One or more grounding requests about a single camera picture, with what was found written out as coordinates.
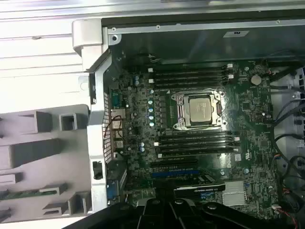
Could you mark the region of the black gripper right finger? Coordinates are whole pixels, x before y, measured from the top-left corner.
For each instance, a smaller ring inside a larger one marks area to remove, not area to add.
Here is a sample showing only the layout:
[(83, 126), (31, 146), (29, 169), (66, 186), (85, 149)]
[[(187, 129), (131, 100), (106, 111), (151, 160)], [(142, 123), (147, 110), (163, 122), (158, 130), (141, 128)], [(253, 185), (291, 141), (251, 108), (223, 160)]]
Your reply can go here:
[(225, 205), (209, 202), (195, 205), (179, 198), (169, 202), (175, 224), (180, 229), (291, 229), (279, 220), (265, 220), (247, 215)]

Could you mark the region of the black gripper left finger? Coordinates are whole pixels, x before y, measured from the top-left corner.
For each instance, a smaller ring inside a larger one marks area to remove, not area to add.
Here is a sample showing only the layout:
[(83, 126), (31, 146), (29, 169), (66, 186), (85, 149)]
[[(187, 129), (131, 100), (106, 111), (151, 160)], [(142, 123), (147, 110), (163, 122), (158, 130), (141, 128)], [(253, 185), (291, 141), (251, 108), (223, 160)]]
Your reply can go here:
[(69, 229), (164, 229), (169, 219), (168, 202), (145, 198), (134, 207), (117, 203), (68, 226)]

